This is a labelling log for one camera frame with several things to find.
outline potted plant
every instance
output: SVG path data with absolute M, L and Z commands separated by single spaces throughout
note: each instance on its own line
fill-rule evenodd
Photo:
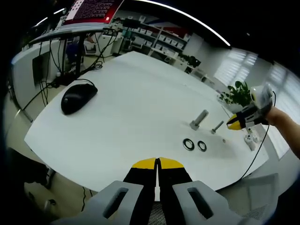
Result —
M 232 113 L 237 113 L 251 102 L 250 90 L 246 83 L 235 82 L 235 87 L 228 86 L 229 93 L 222 92 L 220 100 L 225 102 L 225 106 Z

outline black mouse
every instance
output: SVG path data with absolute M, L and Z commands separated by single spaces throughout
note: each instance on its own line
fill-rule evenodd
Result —
M 65 115 L 80 110 L 87 102 L 95 96 L 98 89 L 91 84 L 77 84 L 70 87 L 61 99 L 61 110 Z

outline floor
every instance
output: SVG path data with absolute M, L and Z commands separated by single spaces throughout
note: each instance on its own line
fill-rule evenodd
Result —
M 105 59 L 105 62 L 113 59 L 109 57 Z M 84 64 L 88 67 L 95 57 L 85 57 Z M 64 87 L 57 89 L 49 89 L 49 101 L 51 101 Z M 42 98 L 39 95 L 26 109 L 27 113 L 35 119 L 39 113 L 43 110 L 44 105 Z M 17 150 L 24 156 L 36 160 L 42 163 L 33 151 L 26 145 L 24 137 L 30 128 L 29 120 L 22 114 L 19 113 L 17 116 L 17 109 L 7 96 L 6 107 L 5 107 L 5 132 L 7 134 L 6 141 L 7 146 Z M 54 199 L 56 205 L 51 207 L 51 214 L 57 218 L 71 217 L 78 214 L 81 211 L 83 205 L 83 187 L 75 184 L 74 182 L 66 179 L 59 173 L 56 173 L 53 181 L 52 188 L 50 190 L 44 188 L 40 184 L 32 183 L 25 184 L 25 191 L 33 194 L 36 204 L 39 208 L 43 209 L 45 201 Z M 224 197 L 227 198 L 230 208 L 240 215 L 244 215 L 249 212 L 249 206 L 247 201 L 247 191 L 239 188 L 227 188 L 220 191 Z M 90 199 L 90 191 L 86 189 L 86 199 Z

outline green leaves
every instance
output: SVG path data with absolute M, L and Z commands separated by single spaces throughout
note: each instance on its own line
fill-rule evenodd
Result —
M 236 103 L 243 107 L 247 106 L 251 102 L 250 90 L 246 83 L 240 81 L 235 82 L 235 87 L 228 86 L 229 93 L 223 92 L 220 95 L 220 99 L 227 104 Z

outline human arm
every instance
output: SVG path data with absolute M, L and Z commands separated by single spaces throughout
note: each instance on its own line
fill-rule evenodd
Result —
M 300 159 L 300 125 L 295 123 L 285 112 L 272 107 L 266 116 L 270 125 L 275 126 Z

